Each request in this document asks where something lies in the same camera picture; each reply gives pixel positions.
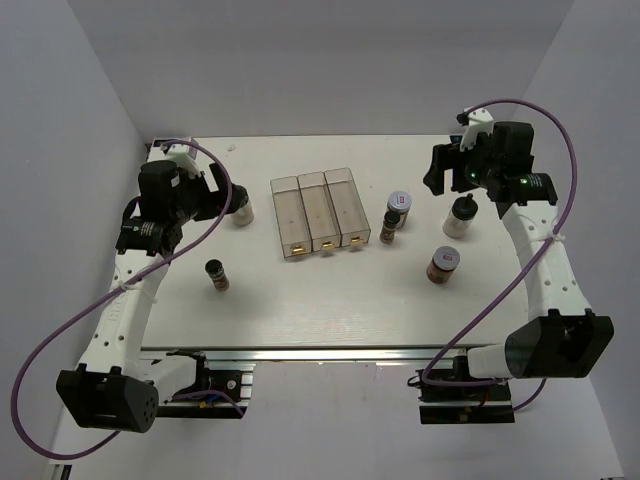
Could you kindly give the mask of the clear organizer bin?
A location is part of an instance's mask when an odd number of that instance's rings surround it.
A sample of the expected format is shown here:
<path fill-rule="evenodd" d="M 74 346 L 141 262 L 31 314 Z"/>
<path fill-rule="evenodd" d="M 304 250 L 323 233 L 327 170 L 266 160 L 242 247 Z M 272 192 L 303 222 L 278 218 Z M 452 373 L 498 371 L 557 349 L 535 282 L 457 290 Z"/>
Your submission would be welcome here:
<path fill-rule="evenodd" d="M 340 230 L 323 172 L 297 177 L 312 240 L 313 252 L 328 252 L 339 247 Z"/>
<path fill-rule="evenodd" d="M 310 254 L 312 240 L 298 179 L 273 179 L 270 186 L 284 258 Z"/>
<path fill-rule="evenodd" d="M 368 243 L 371 228 L 350 168 L 324 172 L 341 232 L 342 248 L 360 248 Z"/>

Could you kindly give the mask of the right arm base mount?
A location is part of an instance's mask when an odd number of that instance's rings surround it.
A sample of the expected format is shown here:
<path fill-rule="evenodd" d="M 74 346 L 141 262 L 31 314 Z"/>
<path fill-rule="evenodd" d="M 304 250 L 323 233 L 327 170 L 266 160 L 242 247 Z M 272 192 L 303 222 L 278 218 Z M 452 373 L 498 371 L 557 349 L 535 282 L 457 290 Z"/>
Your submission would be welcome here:
<path fill-rule="evenodd" d="M 422 425 L 512 424 L 511 391 L 508 385 L 489 387 L 438 387 L 425 384 L 422 371 L 407 380 L 409 388 L 419 391 Z"/>

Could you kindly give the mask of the brown jar white lid front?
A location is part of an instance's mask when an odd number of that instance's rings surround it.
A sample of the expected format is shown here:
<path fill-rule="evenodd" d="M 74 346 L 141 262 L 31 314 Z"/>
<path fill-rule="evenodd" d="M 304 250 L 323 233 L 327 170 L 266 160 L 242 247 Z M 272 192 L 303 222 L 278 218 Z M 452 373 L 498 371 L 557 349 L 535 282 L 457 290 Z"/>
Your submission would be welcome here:
<path fill-rule="evenodd" d="M 460 253 L 451 246 L 437 248 L 426 269 L 428 279 L 435 284 L 446 283 L 460 263 Z"/>

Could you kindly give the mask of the aluminium table edge rail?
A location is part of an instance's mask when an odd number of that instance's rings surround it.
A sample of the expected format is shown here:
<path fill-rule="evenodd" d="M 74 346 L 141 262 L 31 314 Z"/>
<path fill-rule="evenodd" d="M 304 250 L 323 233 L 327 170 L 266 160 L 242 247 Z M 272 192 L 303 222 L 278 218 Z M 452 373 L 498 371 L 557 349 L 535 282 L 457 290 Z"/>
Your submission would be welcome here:
<path fill-rule="evenodd" d="M 440 347 L 296 347 L 210 348 L 201 352 L 216 362 L 396 362 L 430 361 Z"/>

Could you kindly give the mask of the middle clear organizer bin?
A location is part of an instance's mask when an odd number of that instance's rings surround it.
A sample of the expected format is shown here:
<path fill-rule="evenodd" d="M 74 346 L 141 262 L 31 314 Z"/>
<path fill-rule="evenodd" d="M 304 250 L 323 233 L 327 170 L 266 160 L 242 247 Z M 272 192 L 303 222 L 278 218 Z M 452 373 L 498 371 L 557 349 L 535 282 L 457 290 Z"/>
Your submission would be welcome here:
<path fill-rule="evenodd" d="M 297 177 L 312 240 L 313 252 L 328 252 L 339 247 L 340 230 L 323 172 Z"/>

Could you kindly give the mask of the left black-cap spice bottle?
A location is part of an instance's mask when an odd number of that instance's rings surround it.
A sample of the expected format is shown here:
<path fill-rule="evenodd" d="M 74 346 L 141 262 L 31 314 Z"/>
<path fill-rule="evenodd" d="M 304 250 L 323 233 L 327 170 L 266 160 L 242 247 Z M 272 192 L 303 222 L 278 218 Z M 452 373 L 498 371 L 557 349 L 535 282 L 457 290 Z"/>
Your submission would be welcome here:
<path fill-rule="evenodd" d="M 204 269 L 217 291 L 223 292 L 229 288 L 230 282 L 220 260 L 208 260 L 204 266 Z"/>

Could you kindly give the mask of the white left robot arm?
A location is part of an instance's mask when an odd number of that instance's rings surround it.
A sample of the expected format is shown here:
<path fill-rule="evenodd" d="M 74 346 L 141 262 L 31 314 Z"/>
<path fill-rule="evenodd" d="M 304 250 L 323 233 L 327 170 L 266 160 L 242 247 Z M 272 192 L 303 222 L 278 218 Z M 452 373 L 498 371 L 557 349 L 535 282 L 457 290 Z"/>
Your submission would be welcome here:
<path fill-rule="evenodd" d="M 56 381 L 78 426 L 144 433 L 175 395 L 199 399 L 209 392 L 212 377 L 199 353 L 170 353 L 149 365 L 140 361 L 156 293 L 183 226 L 222 218 L 248 201 L 243 186 L 228 184 L 218 165 L 209 168 L 216 191 L 209 190 L 202 172 L 175 161 L 141 167 L 140 194 L 127 205 L 116 242 L 116 295 L 102 311 L 78 366 L 61 371 Z"/>

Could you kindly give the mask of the brown jar white lid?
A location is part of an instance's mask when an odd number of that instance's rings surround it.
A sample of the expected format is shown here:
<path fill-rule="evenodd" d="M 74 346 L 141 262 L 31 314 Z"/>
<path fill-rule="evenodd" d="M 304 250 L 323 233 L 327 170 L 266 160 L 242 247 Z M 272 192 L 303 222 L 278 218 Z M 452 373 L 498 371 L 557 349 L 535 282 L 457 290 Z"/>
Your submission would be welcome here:
<path fill-rule="evenodd" d="M 435 284 L 446 283 L 460 263 L 460 253 L 451 246 L 437 248 L 426 269 L 428 279 Z"/>
<path fill-rule="evenodd" d="M 392 192 L 387 200 L 387 210 L 399 214 L 400 221 L 398 228 L 402 229 L 406 223 L 410 208 L 412 206 L 411 195 L 402 190 Z"/>

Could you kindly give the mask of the white salt shaker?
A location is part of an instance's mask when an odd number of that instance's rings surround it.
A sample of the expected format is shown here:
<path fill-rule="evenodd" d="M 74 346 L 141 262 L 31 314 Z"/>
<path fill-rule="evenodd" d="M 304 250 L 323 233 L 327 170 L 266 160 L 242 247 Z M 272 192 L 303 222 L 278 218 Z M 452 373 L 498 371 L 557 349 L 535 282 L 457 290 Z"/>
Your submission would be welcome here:
<path fill-rule="evenodd" d="M 245 227 L 254 220 L 254 212 L 248 194 L 239 201 L 238 207 L 231 215 L 232 222 L 237 227 Z"/>
<path fill-rule="evenodd" d="M 442 230 L 450 238 L 462 238 L 478 212 L 478 204 L 471 193 L 458 197 L 445 218 Z"/>

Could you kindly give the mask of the right white salt shaker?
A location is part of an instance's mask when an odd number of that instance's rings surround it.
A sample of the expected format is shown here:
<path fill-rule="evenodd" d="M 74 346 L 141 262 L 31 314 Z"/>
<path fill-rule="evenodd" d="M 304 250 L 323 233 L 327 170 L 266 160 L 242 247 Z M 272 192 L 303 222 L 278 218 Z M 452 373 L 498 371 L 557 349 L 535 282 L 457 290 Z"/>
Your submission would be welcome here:
<path fill-rule="evenodd" d="M 442 230 L 450 238 L 462 238 L 478 212 L 478 204 L 471 193 L 458 197 L 445 218 Z"/>

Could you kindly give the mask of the right clear organizer bin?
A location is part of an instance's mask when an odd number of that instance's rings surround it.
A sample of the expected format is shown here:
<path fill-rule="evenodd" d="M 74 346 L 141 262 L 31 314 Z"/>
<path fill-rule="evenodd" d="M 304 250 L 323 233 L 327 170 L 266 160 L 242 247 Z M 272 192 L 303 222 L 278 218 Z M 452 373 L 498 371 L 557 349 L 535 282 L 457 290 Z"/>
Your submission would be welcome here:
<path fill-rule="evenodd" d="M 360 248 L 368 243 L 371 228 L 350 168 L 324 172 L 341 232 L 342 248 Z"/>

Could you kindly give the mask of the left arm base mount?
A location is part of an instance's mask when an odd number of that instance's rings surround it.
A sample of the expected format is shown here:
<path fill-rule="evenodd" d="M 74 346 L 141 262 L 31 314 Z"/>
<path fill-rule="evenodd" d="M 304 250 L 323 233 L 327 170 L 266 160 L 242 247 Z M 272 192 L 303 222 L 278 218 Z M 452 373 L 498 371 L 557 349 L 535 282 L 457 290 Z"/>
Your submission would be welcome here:
<path fill-rule="evenodd" d="M 253 368 L 177 349 L 151 359 L 143 379 L 158 390 L 159 418 L 240 419 L 251 398 Z"/>

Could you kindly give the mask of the left white salt shaker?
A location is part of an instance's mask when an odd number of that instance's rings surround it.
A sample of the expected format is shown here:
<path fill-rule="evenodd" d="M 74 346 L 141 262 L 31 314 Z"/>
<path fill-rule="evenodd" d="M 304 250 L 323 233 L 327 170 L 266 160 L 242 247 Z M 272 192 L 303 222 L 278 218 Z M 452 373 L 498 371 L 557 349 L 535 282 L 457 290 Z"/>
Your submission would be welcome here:
<path fill-rule="evenodd" d="M 232 222 L 237 227 L 245 227 L 254 220 L 254 212 L 248 194 L 239 201 L 238 207 L 231 215 Z"/>

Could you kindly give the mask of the small black-cap spice bottle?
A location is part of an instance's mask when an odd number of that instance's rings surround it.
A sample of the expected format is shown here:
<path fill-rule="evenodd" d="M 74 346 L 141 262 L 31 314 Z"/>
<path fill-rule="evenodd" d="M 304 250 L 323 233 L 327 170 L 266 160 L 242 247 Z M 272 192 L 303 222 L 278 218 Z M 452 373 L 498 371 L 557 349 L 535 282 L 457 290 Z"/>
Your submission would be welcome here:
<path fill-rule="evenodd" d="M 400 224 L 401 216 L 398 212 L 388 210 L 383 217 L 383 223 L 379 239 L 384 244 L 391 244 L 394 241 L 396 230 Z"/>

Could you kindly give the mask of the left clear organizer bin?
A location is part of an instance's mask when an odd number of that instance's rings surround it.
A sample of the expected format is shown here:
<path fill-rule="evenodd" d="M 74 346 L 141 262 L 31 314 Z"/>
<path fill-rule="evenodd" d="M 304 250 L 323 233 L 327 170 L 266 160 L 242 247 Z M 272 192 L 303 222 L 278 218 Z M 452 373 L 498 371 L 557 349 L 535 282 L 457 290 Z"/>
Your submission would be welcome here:
<path fill-rule="evenodd" d="M 270 186 L 284 258 L 310 254 L 312 240 L 298 179 L 273 179 Z"/>

